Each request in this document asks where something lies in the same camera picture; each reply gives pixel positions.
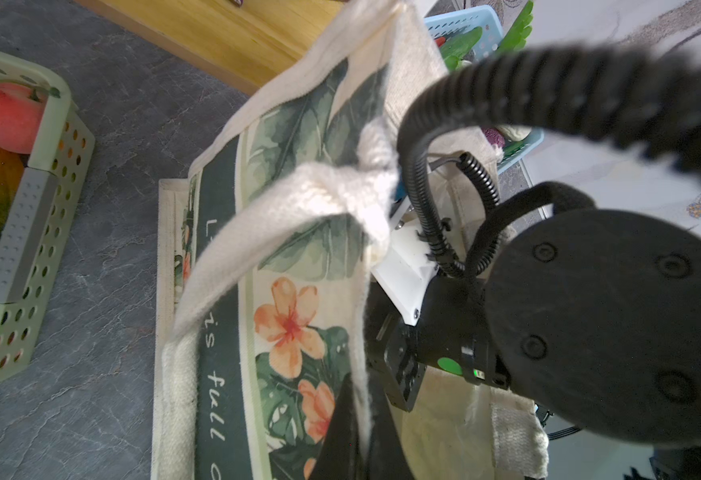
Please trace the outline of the green leafy vegetable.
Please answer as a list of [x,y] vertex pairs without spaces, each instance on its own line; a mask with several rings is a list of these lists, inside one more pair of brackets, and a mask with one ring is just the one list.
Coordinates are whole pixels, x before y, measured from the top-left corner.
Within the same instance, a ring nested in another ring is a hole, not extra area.
[[[527,40],[533,31],[532,22],[534,19],[534,7],[534,1],[528,1],[526,3],[509,31],[500,43],[493,48],[494,54],[515,52],[526,46]],[[482,37],[482,28],[476,27],[466,32],[453,35],[439,46],[440,54],[450,72],[472,64],[472,61],[469,59],[470,53],[482,40]]]

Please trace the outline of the pale green perforated fruit basket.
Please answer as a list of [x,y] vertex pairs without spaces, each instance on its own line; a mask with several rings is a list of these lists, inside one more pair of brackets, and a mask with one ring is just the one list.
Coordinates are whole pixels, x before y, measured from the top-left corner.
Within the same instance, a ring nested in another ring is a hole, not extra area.
[[50,94],[18,193],[0,228],[0,382],[28,366],[94,154],[68,84],[0,52],[0,81]]

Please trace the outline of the light blue vegetable basket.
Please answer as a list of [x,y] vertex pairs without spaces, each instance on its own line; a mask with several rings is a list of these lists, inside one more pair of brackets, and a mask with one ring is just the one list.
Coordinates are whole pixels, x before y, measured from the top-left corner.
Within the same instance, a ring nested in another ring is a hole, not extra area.
[[[528,1],[522,3],[522,9]],[[496,47],[511,28],[504,28],[498,13],[490,5],[482,5],[444,13],[425,19],[426,28],[437,46],[448,38],[468,30],[480,27],[482,40],[474,47],[469,59],[472,64],[481,63],[501,54],[494,54]],[[490,144],[502,148],[504,157],[498,162],[498,172],[503,173],[520,162],[540,145],[545,134],[539,128],[528,127],[492,127],[485,130]]]

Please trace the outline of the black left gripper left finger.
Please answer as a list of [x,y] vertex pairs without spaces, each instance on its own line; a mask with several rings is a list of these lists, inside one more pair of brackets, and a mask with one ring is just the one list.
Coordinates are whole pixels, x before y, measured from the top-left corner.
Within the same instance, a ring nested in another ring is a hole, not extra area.
[[348,374],[342,382],[334,414],[324,438],[324,446],[310,480],[353,480],[359,475],[360,434],[354,402],[354,384]]

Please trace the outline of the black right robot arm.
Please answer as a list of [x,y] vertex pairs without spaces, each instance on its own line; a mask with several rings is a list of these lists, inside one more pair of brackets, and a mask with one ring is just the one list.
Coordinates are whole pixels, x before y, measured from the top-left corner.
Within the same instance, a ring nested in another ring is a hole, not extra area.
[[654,478],[701,479],[701,238],[601,209],[544,182],[501,201],[468,153],[450,156],[486,213],[458,258],[428,176],[438,137],[540,127],[701,176],[701,66],[684,55],[548,47],[450,74],[407,111],[397,149],[420,222],[389,253],[368,303],[373,398],[411,411],[436,368],[535,400],[587,430],[649,444]]

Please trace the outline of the white shelf rack with wood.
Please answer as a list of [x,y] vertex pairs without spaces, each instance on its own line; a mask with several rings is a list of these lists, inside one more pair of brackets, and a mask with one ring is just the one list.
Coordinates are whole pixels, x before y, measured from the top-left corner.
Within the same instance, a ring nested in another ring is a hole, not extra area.
[[80,5],[253,94],[302,59],[344,3],[88,0]]

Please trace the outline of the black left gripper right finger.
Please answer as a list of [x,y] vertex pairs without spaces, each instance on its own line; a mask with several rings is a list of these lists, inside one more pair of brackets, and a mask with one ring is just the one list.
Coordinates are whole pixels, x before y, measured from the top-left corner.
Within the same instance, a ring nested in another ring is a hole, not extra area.
[[370,387],[372,432],[365,475],[370,480],[413,480],[382,386]]

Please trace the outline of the cream canvas grocery bag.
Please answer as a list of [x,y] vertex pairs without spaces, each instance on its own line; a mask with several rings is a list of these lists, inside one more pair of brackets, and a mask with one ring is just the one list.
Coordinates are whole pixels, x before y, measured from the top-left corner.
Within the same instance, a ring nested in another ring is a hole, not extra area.
[[[194,160],[182,292],[160,282],[152,477],[308,479],[350,374],[366,479],[395,142],[446,72],[414,4],[350,2]],[[548,469],[532,407],[434,371],[396,430],[415,477],[518,479]]]

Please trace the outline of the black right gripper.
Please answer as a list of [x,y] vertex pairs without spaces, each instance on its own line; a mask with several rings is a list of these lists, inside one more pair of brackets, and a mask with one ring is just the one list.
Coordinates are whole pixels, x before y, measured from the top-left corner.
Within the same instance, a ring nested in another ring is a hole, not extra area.
[[379,284],[371,284],[365,311],[365,342],[368,364],[392,406],[411,412],[426,373],[414,348],[414,328]]

